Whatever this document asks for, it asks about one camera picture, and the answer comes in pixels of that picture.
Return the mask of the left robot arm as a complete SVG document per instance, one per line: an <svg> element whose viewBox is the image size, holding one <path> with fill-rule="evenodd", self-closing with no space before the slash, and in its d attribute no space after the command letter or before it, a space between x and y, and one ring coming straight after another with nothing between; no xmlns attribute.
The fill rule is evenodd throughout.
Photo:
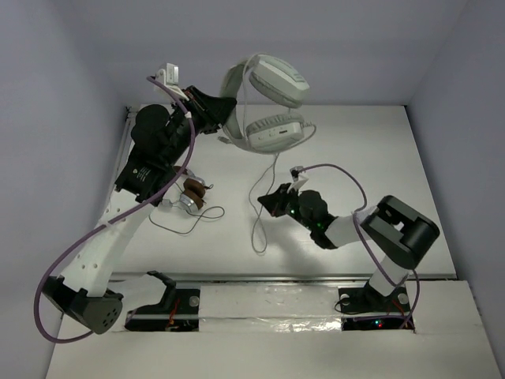
<svg viewBox="0 0 505 379"><path fill-rule="evenodd" d="M170 108L141 108L131 129L133 147L114 182L118 193L133 201L129 207L110 204L96 227L67 249L76 256L58 275L44 274L36 298L46 297L58 310L88 329L103 334L116 323L123 295L108 289L112 272L140 225L179 179L193 154L196 136L224 126L237 101L210 96L194 86L172 97Z"/></svg>

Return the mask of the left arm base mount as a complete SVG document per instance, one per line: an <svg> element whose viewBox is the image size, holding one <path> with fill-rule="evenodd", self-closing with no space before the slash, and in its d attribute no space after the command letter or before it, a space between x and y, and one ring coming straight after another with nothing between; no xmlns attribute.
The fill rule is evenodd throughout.
<svg viewBox="0 0 505 379"><path fill-rule="evenodd" d="M198 332L200 327L200 288L179 288L164 273L147 272L149 279L161 284L163 293L152 304L128 312L125 329L130 332Z"/></svg>

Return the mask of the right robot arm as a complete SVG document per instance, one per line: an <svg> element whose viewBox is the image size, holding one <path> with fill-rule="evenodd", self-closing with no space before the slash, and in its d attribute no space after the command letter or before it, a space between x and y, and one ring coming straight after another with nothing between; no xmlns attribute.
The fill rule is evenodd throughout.
<svg viewBox="0 0 505 379"><path fill-rule="evenodd" d="M351 216L333 216L319 192L298 191L288 183L258 201L271 216L289 216L308 229L310 238L324 250L361 242L376 264L364 292L365 303L373 310L392 302L393 291L440 236L432 220L392 195Z"/></svg>

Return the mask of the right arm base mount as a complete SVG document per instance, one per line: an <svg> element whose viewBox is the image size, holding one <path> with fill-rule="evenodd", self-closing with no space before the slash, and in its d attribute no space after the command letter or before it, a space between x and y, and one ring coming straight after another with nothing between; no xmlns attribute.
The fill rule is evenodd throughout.
<svg viewBox="0 0 505 379"><path fill-rule="evenodd" d="M341 287L335 311L342 316L343 331L415 330L411 305L404 287L384 297L368 284Z"/></svg>

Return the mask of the white over-ear headphones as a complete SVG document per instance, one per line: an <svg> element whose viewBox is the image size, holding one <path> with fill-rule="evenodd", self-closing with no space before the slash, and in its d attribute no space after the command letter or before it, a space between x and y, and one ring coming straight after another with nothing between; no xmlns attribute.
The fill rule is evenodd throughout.
<svg viewBox="0 0 505 379"><path fill-rule="evenodd" d="M277 112L249 119L252 89ZM298 112L309 94L309 83L288 62L269 54L256 53L243 58L226 72L219 95L237 99L242 95L242 111L231 111L223 132L239 149L262 155L288 151L305 142L308 124Z"/></svg>

